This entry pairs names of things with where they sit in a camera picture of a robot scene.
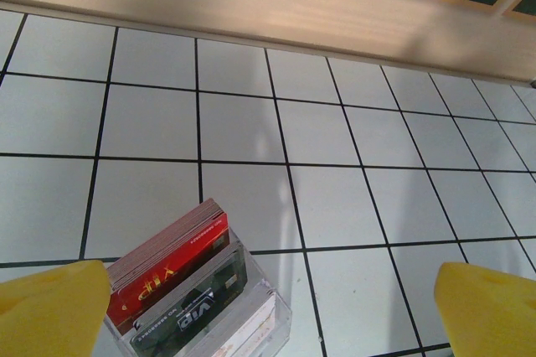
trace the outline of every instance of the wall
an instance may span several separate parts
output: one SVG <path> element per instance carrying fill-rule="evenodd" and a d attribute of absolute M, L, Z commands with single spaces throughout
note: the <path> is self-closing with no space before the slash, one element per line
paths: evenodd
<path fill-rule="evenodd" d="M 3 0 L 530 81 L 536 26 L 433 0 Z"/>

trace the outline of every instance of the black grout line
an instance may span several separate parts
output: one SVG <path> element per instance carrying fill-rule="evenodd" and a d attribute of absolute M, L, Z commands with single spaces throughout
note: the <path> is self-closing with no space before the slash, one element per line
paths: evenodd
<path fill-rule="evenodd" d="M 76 154 L 47 154 L 47 153 L 7 153 L 0 152 L 0 158 L 74 158 L 81 160 L 95 160 L 95 156 Z"/>
<path fill-rule="evenodd" d="M 254 162 L 254 161 L 240 161 L 240 160 L 203 160 L 203 164 L 238 164 L 245 166 L 286 166 L 285 162 Z"/>
<path fill-rule="evenodd" d="M 523 99 L 521 98 L 521 96 L 516 92 L 516 90 L 513 88 L 512 85 L 510 85 L 510 87 L 512 88 L 513 92 L 515 93 L 515 95 L 518 97 L 519 101 L 521 101 L 521 104 L 523 104 L 523 107 L 525 107 L 525 110 L 528 111 L 528 114 L 530 114 L 530 116 L 533 118 L 534 122 L 536 122 L 536 117 L 534 116 L 534 114 L 528 109 L 527 105 L 525 104 L 525 102 L 523 101 Z"/>
<path fill-rule="evenodd" d="M 78 262 L 78 259 L 58 259 L 56 261 L 22 261 L 22 262 L 3 262 L 0 263 L 0 269 L 11 267 L 36 267 L 36 266 L 54 266 L 67 265 L 69 263 Z"/>
<path fill-rule="evenodd" d="M 193 40 L 193 52 L 195 60 L 195 115 L 198 134 L 198 191 L 199 203 L 203 203 L 203 164 L 201 162 L 201 106 L 199 104 L 199 56 L 198 56 L 198 40 Z"/>
<path fill-rule="evenodd" d="M 423 351 L 443 350 L 443 349 L 448 349 L 449 347 L 451 347 L 451 345 L 448 343 L 434 344 L 431 346 L 423 347 Z"/>
<path fill-rule="evenodd" d="M 198 163 L 196 158 L 142 158 L 129 156 L 89 156 L 79 154 L 52 154 L 52 153 L 10 153 L 0 152 L 0 158 L 70 158 L 80 160 L 115 160 L 115 161 L 135 161 L 135 162 L 162 162 L 162 163 Z M 286 162 L 258 162 L 248 160 L 200 160 L 202 164 L 238 164 L 238 165 L 258 165 L 258 166 L 286 166 L 291 167 L 319 167 L 319 168 L 366 168 L 384 170 L 429 170 L 429 171 L 458 171 L 476 173 L 536 173 L 533 170 L 497 170 L 490 168 L 443 168 L 443 167 L 416 167 L 416 166 L 383 166 L 383 165 L 361 165 L 361 164 L 330 164 L 330 163 L 286 163 Z"/>
<path fill-rule="evenodd" d="M 20 39 L 20 35 L 23 32 L 24 25 L 26 24 L 26 19 L 28 18 L 28 14 L 25 13 L 23 15 L 23 18 L 20 21 L 20 24 L 17 29 L 17 33 L 15 34 L 15 37 L 13 38 L 13 42 L 11 44 L 11 47 L 8 52 L 8 56 L 6 57 L 6 61 L 3 64 L 2 71 L 0 73 L 0 85 L 2 85 L 3 78 L 8 72 L 9 63 L 11 62 L 11 58 L 13 57 L 13 54 L 15 54 L 15 48 L 17 47 L 18 40 Z"/>
<path fill-rule="evenodd" d="M 359 251 L 359 250 L 371 250 L 379 248 L 404 248 L 406 246 L 440 246 L 445 244 L 456 244 L 460 242 L 462 244 L 471 244 L 478 242 L 500 242 L 500 241 L 515 241 L 515 240 L 536 240 L 536 235 L 521 235 L 512 237 L 490 237 L 490 238 L 470 238 L 456 240 L 438 240 L 438 241 L 422 241 L 422 242 L 395 242 L 390 244 L 363 244 L 357 246 L 324 246 L 324 247 L 312 247 L 312 248 L 289 248 L 280 250 L 258 250 L 250 251 L 253 256 L 258 255 L 282 255 L 282 254 L 304 254 L 304 253 L 316 253 L 316 252 L 334 252 L 334 251 Z M 115 262 L 118 257 L 105 257 L 105 258 L 89 258 L 96 259 L 103 262 Z M 85 258 L 79 259 L 62 259 L 52 261 L 19 261 L 19 262 L 0 262 L 0 269 L 9 267 L 25 267 L 25 266 L 50 266 L 50 265 L 65 265 L 77 261 L 87 261 Z"/>
<path fill-rule="evenodd" d="M 195 89 L 188 89 L 185 87 L 171 87 L 171 86 L 160 86 L 160 85 L 142 85 L 138 83 L 128 83 L 128 82 L 110 82 L 112 86 L 129 86 L 129 87 L 141 87 L 144 89 L 159 89 L 162 91 L 185 91 L 187 93 L 197 92 Z"/>
<path fill-rule="evenodd" d="M 49 75 L 40 75 L 40 74 L 28 74 L 26 72 L 6 72 L 6 75 L 10 76 L 22 76 L 25 78 L 39 78 L 39 79 L 51 79 L 51 80 L 67 80 L 69 82 L 83 82 L 83 83 L 96 83 L 100 85 L 105 85 L 105 80 L 95 80 L 95 79 L 82 79 L 82 78 L 69 78 L 67 76 L 49 76 Z"/>
<path fill-rule="evenodd" d="M 422 354 L 424 356 L 424 351 L 422 350 L 422 348 L 418 347 L 416 349 L 392 351 L 390 353 L 385 353 L 385 354 L 375 354 L 375 355 L 371 355 L 370 357 L 404 357 L 410 354 Z"/>
<path fill-rule="evenodd" d="M 486 106 L 487 108 L 489 108 L 489 111 L 493 114 L 493 116 L 495 116 L 495 113 L 493 112 L 492 108 L 489 106 L 489 104 L 487 103 L 486 101 L 486 98 L 484 97 L 484 95 L 480 92 L 480 89 L 478 88 L 477 84 L 475 83 L 475 81 L 473 79 L 471 79 L 471 82 L 472 84 L 477 88 L 477 91 L 478 93 L 480 94 L 481 98 L 484 100 L 484 102 L 486 103 Z M 504 133 L 504 135 L 506 136 L 507 140 L 510 142 L 510 144 L 512 145 L 513 147 L 513 150 L 516 152 L 516 154 L 518 155 L 519 159 L 521 160 L 521 162 L 523 163 L 523 166 L 525 166 L 525 168 L 527 169 L 527 171 L 530 171 L 530 169 L 528 168 L 527 164 L 525 163 L 525 161 L 523 160 L 523 158 L 521 157 L 521 154 L 519 154 L 518 150 L 516 149 L 516 147 L 514 146 L 513 142 L 510 140 L 510 137 L 508 136 L 506 130 L 504 129 L 503 125 L 501 125 L 501 122 L 497 122 L 497 124 L 501 127 L 502 129 L 502 132 Z M 506 219 L 506 221 L 508 222 L 508 224 L 510 225 L 510 228 L 512 229 L 513 233 L 515 236 L 518 236 L 518 233 L 517 231 L 513 228 L 513 225 L 512 225 L 512 222 L 510 221 L 510 219 L 508 218 L 507 214 L 506 214 L 506 211 L 504 210 L 503 206 L 501 205 L 501 202 L 499 202 L 499 198 L 497 197 L 497 195 L 495 194 L 495 191 L 493 190 L 492 186 L 489 184 L 489 181 L 487 180 L 487 177 L 486 177 L 486 174 L 485 173 L 482 173 L 482 176 L 484 178 L 484 180 L 486 180 L 486 183 L 487 183 L 487 187 L 489 188 L 490 191 L 492 191 L 492 195 L 493 195 L 493 198 L 495 199 L 495 201 L 497 202 L 498 206 L 499 206 L 499 209 L 502 211 L 502 215 L 504 216 L 504 218 Z M 532 175 L 532 174 L 529 174 L 529 177 L 533 179 L 533 181 L 536 183 L 536 178 Z M 521 240 L 518 239 L 518 243 L 519 245 L 521 246 L 521 249 L 523 250 L 523 253 L 525 254 L 525 256 L 527 257 L 528 259 L 528 263 L 530 263 L 530 266 L 533 268 L 533 270 L 536 272 L 536 266 L 534 265 L 533 263 L 533 260 L 530 258 L 530 255 L 528 254 L 527 250 L 525 249 L 525 246 L 523 245 L 523 243 L 521 242 Z"/>
<path fill-rule="evenodd" d="M 89 259 L 58 259 L 51 261 L 21 261 L 21 262 L 3 262 L 0 263 L 0 269 L 9 269 L 14 267 L 36 267 L 36 266 L 61 266 L 69 265 L 70 263 L 80 262 L 80 261 L 102 261 L 102 263 L 111 263 L 117 261 L 118 257 L 107 257 L 107 258 L 89 258 Z"/>
<path fill-rule="evenodd" d="M 99 156 L 99 160 L 113 160 L 122 162 L 162 162 L 162 163 L 197 163 L 196 158 L 128 158 L 121 156 Z"/>
<path fill-rule="evenodd" d="M 339 105 L 341 106 L 341 109 L 343 110 L 344 119 L 346 120 L 348 131 L 350 133 L 350 137 L 352 138 L 353 147 L 354 147 L 355 152 L 356 152 L 356 154 L 358 156 L 359 164 L 363 165 L 363 159 L 361 158 L 361 153 L 359 152 L 358 144 L 356 142 L 355 136 L 353 135 L 353 129 L 352 129 L 352 125 L 350 124 L 350 120 L 348 119 L 348 114 L 346 112 L 346 109 L 344 108 L 343 98 L 341 97 L 341 93 L 340 93 L 340 91 L 338 89 L 337 80 L 335 79 L 335 75 L 333 74 L 332 66 L 329 63 L 329 58 L 328 57 L 325 57 L 325 58 L 326 58 L 327 67 L 329 69 L 329 73 L 330 73 L 330 75 L 332 77 L 333 85 L 335 86 L 335 91 L 337 92 Z M 391 259 L 391 263 L 393 265 L 394 274 L 396 275 L 396 280 L 398 281 L 399 289 L 400 289 L 400 292 L 402 293 L 402 298 L 404 299 L 405 307 L 406 307 L 406 309 L 408 311 L 408 314 L 410 316 L 411 326 L 413 327 L 413 330 L 415 332 L 415 337 L 417 339 L 417 343 L 419 344 L 419 347 L 422 348 L 423 344 L 422 344 L 422 341 L 420 339 L 419 330 L 417 329 L 417 323 L 415 322 L 415 318 L 414 318 L 413 313 L 411 311 L 410 301 L 408 300 L 408 297 L 407 297 L 407 295 L 405 293 L 404 285 L 402 283 L 402 278 L 400 276 L 399 269 L 396 266 L 396 262 L 394 260 L 393 251 L 391 250 L 390 247 L 388 247 L 389 238 L 387 237 L 387 232 L 385 231 L 384 223 L 383 223 L 381 215 L 379 213 L 379 208 L 378 208 L 378 205 L 376 204 L 376 199 L 374 198 L 374 193 L 373 193 L 372 187 L 370 186 L 367 171 L 366 171 L 365 168 L 363 168 L 362 171 L 363 171 L 363 178 L 364 178 L 365 184 L 367 185 L 368 195 L 370 196 L 370 199 L 371 199 L 373 207 L 374 207 L 374 212 L 376 213 L 376 218 L 378 219 L 379 228 L 382 230 L 382 235 L 384 236 L 385 245 L 387 246 L 387 251 L 389 253 L 389 258 Z"/>
<path fill-rule="evenodd" d="M 95 192 L 95 182 L 97 178 L 97 169 L 99 166 L 99 156 L 101 154 L 102 133 L 104 131 L 104 121 L 106 118 L 106 107 L 108 104 L 108 95 L 110 94 L 111 71 L 114 66 L 114 57 L 116 55 L 118 32 L 119 32 L 119 28 L 116 28 L 116 30 L 114 31 L 113 43 L 111 45 L 110 64 L 108 66 L 108 76 L 106 77 L 106 80 L 108 81 L 108 83 L 106 83 L 104 99 L 102 101 L 102 112 L 100 114 L 99 133 L 97 135 L 97 143 L 95 146 L 95 160 L 93 161 L 93 171 L 91 172 L 90 191 L 88 193 L 87 206 L 85 208 L 84 229 L 82 230 L 82 239 L 80 241 L 80 254 L 79 254 L 80 259 L 84 259 L 87 236 L 90 230 L 91 207 L 93 206 L 93 194 Z"/>
<path fill-rule="evenodd" d="M 263 96 L 263 95 L 250 95 L 247 93 L 231 93 L 228 91 L 199 91 L 200 93 L 204 93 L 207 95 L 221 95 L 221 96 L 233 96 L 233 97 L 247 97 L 249 99 L 264 99 L 264 100 L 272 100 L 272 96 Z"/>
<path fill-rule="evenodd" d="M 274 107 L 276 109 L 277 125 L 279 127 L 279 133 L 281 135 L 281 145 L 283 147 L 283 155 L 285 157 L 286 173 L 288 175 L 289 186 L 291 188 L 292 203 L 293 203 L 293 206 L 294 206 L 294 214 L 296 216 L 296 223 L 297 223 L 297 226 L 298 226 L 297 227 L 298 228 L 298 233 L 299 233 L 299 236 L 300 236 L 301 247 L 306 248 L 305 236 L 303 234 L 303 228 L 302 228 L 302 220 L 300 219 L 300 210 L 298 209 L 298 203 L 297 203 L 297 199 L 296 199 L 296 191 L 294 189 L 294 183 L 292 181 L 291 167 L 290 167 L 290 164 L 289 164 L 289 161 L 288 161 L 288 152 L 286 150 L 285 134 L 283 132 L 283 124 L 281 123 L 281 115 L 279 113 L 279 106 L 277 105 L 276 88 L 274 86 L 274 79 L 273 79 L 273 76 L 271 74 L 270 59 L 268 57 L 268 51 L 266 49 L 264 49 L 264 51 L 265 51 L 266 67 L 268 68 L 268 77 L 270 78 L 271 93 L 273 95 Z M 323 330 L 322 330 L 322 322 L 321 322 L 321 319 L 320 319 L 320 312 L 318 310 L 317 298 L 315 296 L 316 292 L 315 292 L 314 284 L 312 282 L 312 273 L 311 273 L 311 266 L 309 264 L 309 257 L 308 257 L 306 252 L 303 253 L 303 261 L 305 263 L 305 268 L 306 268 L 306 272 L 307 272 L 307 280 L 309 282 L 309 290 L 311 292 L 312 309 L 314 310 L 315 319 L 317 320 L 317 330 L 318 330 L 319 339 L 321 340 L 320 341 L 320 347 L 321 347 L 321 350 L 322 350 L 322 356 L 327 357 L 326 340 L 324 339 L 324 333 L 323 333 Z"/>
<path fill-rule="evenodd" d="M 415 140 L 415 137 L 413 136 L 413 132 L 410 129 L 410 124 L 405 119 L 405 115 L 402 112 L 402 110 L 400 110 L 399 101 L 396 98 L 396 96 L 394 95 L 393 88 L 391 87 L 391 83 L 389 82 L 389 79 L 387 78 L 387 75 L 385 74 L 384 68 L 382 66 L 380 66 L 379 68 L 382 70 L 382 73 L 384 74 L 385 81 L 387 82 L 387 86 L 389 87 L 389 90 L 391 91 L 391 94 L 393 95 L 394 101 L 396 102 L 396 106 L 399 108 L 399 112 L 400 112 L 400 115 L 402 116 L 402 120 L 404 121 L 405 127 L 408 130 L 408 133 L 410 134 L 411 141 L 413 142 L 413 144 L 415 146 L 417 154 L 419 154 L 420 162 L 422 163 L 423 166 L 426 167 L 425 159 L 423 158 L 422 153 L 420 152 L 419 146 L 417 145 L 417 141 Z M 460 252 L 461 252 L 461 254 L 463 256 L 463 259 L 464 259 L 465 262 L 467 262 L 466 253 L 463 251 L 463 248 L 461 247 L 460 238 L 458 237 L 458 234 L 456 233 L 456 230 L 454 229 L 454 225 L 451 222 L 451 218 L 450 218 L 449 214 L 446 212 L 446 207 L 443 204 L 443 200 L 441 199 L 441 196 L 439 195 L 439 191 L 436 188 L 436 184 L 434 183 L 434 180 L 432 179 L 432 175 L 430 174 L 430 169 L 427 168 L 425 171 L 426 171 L 426 175 L 428 175 L 430 185 L 432 186 L 432 189 L 434 190 L 434 193 L 435 193 L 435 196 L 436 196 L 436 198 L 437 198 L 437 200 L 439 202 L 439 205 L 440 205 L 441 209 L 443 210 L 443 214 L 445 215 L 446 221 L 448 222 L 449 226 L 451 227 L 452 234 L 454 235 L 454 238 L 456 239 L 456 243 L 458 245 L 458 248 L 460 248 Z"/>
<path fill-rule="evenodd" d="M 161 86 L 161 85 L 146 85 L 146 84 L 136 84 L 136 83 L 127 83 L 127 82 L 115 82 L 115 81 L 106 81 L 106 80 L 93 80 L 93 79 L 81 79 L 81 78 L 69 78 L 65 76 L 52 76 L 52 75 L 38 75 L 38 74 L 28 74 L 23 72 L 5 72 L 3 75 L 13 75 L 13 76 L 23 76 L 23 77 L 32 77 L 40 79 L 52 79 L 52 80 L 68 80 L 73 82 L 85 82 L 85 83 L 96 83 L 107 85 L 121 85 L 121 86 L 131 86 L 131 87 L 142 87 L 147 89 L 161 89 L 165 91 L 184 91 L 188 93 L 205 93 L 210 95 L 221 95 L 221 96 L 234 96 L 234 97 L 247 97 L 252 99 L 265 99 L 272 100 L 272 96 L 263 96 L 263 95 L 251 95 L 245 93 L 230 93 L 226 91 L 203 91 L 196 89 L 187 89 L 182 87 L 171 87 L 171 86 Z M 314 100 L 305 100 L 305 99 L 291 99 L 288 97 L 276 97 L 279 101 L 291 101 L 295 103 L 309 103 L 309 104 L 320 104 L 324 106 L 340 106 L 338 103 L 331 103 L 329 101 L 314 101 Z M 355 104 L 344 104 L 345 107 L 350 108 L 361 108 L 365 110 L 377 110 L 377 111 L 391 111 L 391 112 L 400 112 L 398 109 L 384 108 L 384 107 L 375 107 L 375 106 L 359 106 Z M 443 116 L 448 118 L 450 115 L 427 112 L 427 111 L 412 111 L 412 110 L 401 110 L 406 114 L 419 114 L 425 116 Z M 506 122 L 509 124 L 519 124 L 519 125 L 536 125 L 536 122 L 520 122 L 520 121 L 509 121 L 509 120 L 498 120 L 497 118 L 483 118 L 479 116 L 454 116 L 455 118 L 462 118 L 467 120 L 478 120 L 478 121 L 491 121 L 491 122 Z"/>

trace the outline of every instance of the white tile floor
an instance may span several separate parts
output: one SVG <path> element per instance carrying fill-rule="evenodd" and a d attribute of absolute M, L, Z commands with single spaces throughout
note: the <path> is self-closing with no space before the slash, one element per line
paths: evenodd
<path fill-rule="evenodd" d="M 536 277 L 534 89 L 4 11 L 0 65 L 0 280 L 208 197 L 294 311 L 283 357 L 446 357 L 443 261 Z"/>

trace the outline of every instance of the floor tile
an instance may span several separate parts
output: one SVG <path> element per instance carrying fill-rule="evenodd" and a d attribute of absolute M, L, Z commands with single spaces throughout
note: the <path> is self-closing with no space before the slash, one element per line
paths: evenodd
<path fill-rule="evenodd" d="M 77 258 L 93 162 L 0 158 L 0 262 Z"/>
<path fill-rule="evenodd" d="M 8 57 L 9 50 L 15 40 L 18 27 L 23 20 L 21 13 L 0 11 L 0 65 L 3 67 Z"/>
<path fill-rule="evenodd" d="M 120 28 L 112 80 L 195 89 L 194 40 Z"/>
<path fill-rule="evenodd" d="M 335 58 L 329 63 L 344 104 L 398 109 L 379 65 Z"/>
<path fill-rule="evenodd" d="M 454 240 L 426 171 L 367 168 L 389 242 Z"/>
<path fill-rule="evenodd" d="M 486 173 L 493 192 L 518 235 L 536 235 L 536 183 L 526 173 Z"/>
<path fill-rule="evenodd" d="M 461 244 L 469 263 L 536 280 L 536 272 L 517 240 Z"/>
<path fill-rule="evenodd" d="M 536 170 L 536 125 L 503 122 L 502 126 L 528 168 Z"/>
<path fill-rule="evenodd" d="M 9 70 L 106 80 L 113 38 L 111 26 L 30 15 Z"/>
<path fill-rule="evenodd" d="M 351 107 L 346 112 L 363 164 L 422 166 L 400 113 Z"/>
<path fill-rule="evenodd" d="M 339 103 L 324 57 L 268 50 L 276 96 Z"/>
<path fill-rule="evenodd" d="M 526 168 L 497 122 L 457 118 L 480 168 L 490 170 L 520 170 Z"/>
<path fill-rule="evenodd" d="M 195 93 L 112 85 L 100 154 L 195 159 L 197 130 Z"/>
<path fill-rule="evenodd" d="M 360 168 L 292 167 L 308 247 L 383 244 Z"/>
<path fill-rule="evenodd" d="M 198 41 L 199 89 L 272 96 L 264 49 Z"/>
<path fill-rule="evenodd" d="M 402 110 L 448 114 L 428 74 L 393 66 L 385 66 L 384 71 Z"/>
<path fill-rule="evenodd" d="M 481 173 L 430 173 L 460 239 L 514 236 Z"/>
<path fill-rule="evenodd" d="M 448 116 L 405 113 L 413 138 L 432 168 L 477 168 L 456 124 Z"/>
<path fill-rule="evenodd" d="M 536 117 L 536 89 L 533 87 L 512 86 L 518 93 L 523 104 Z"/>
<path fill-rule="evenodd" d="M 278 357 L 321 357 L 317 320 L 303 255 L 255 256 L 270 283 L 277 287 L 292 310 L 291 339 Z"/>
<path fill-rule="evenodd" d="M 199 97 L 203 160 L 284 162 L 273 100 Z"/>
<path fill-rule="evenodd" d="M 85 256 L 124 256 L 198 200 L 196 163 L 101 160 Z"/>
<path fill-rule="evenodd" d="M 203 194 L 250 251 L 302 247 L 285 166 L 204 164 Z"/>
<path fill-rule="evenodd" d="M 530 240 L 521 240 L 525 251 L 528 253 L 528 257 L 532 260 L 533 264 L 536 266 L 536 238 Z"/>
<path fill-rule="evenodd" d="M 453 357 L 451 348 L 427 351 L 425 354 L 426 357 Z"/>
<path fill-rule="evenodd" d="M 434 301 L 434 286 L 443 262 L 464 261 L 460 248 L 456 244 L 401 246 L 393 253 L 423 345 L 447 342 Z"/>
<path fill-rule="evenodd" d="M 95 154 L 105 86 L 7 75 L 0 90 L 0 152 Z"/>
<path fill-rule="evenodd" d="M 453 116 L 493 118 L 486 102 L 470 79 L 431 74 Z"/>
<path fill-rule="evenodd" d="M 483 80 L 475 80 L 475 84 L 480 89 L 497 119 L 534 122 L 534 119 L 516 96 L 511 86 Z"/>
<path fill-rule="evenodd" d="M 328 355 L 364 357 L 418 346 L 387 250 L 308 255 Z"/>
<path fill-rule="evenodd" d="M 343 109 L 278 101 L 291 163 L 358 164 Z"/>

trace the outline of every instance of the black card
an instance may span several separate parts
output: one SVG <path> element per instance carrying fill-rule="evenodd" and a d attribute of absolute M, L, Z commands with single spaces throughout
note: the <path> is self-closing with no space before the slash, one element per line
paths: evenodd
<path fill-rule="evenodd" d="M 137 331 L 131 340 L 137 355 L 173 357 L 242 293 L 247 282 L 243 248 L 200 279 L 186 296 Z"/>

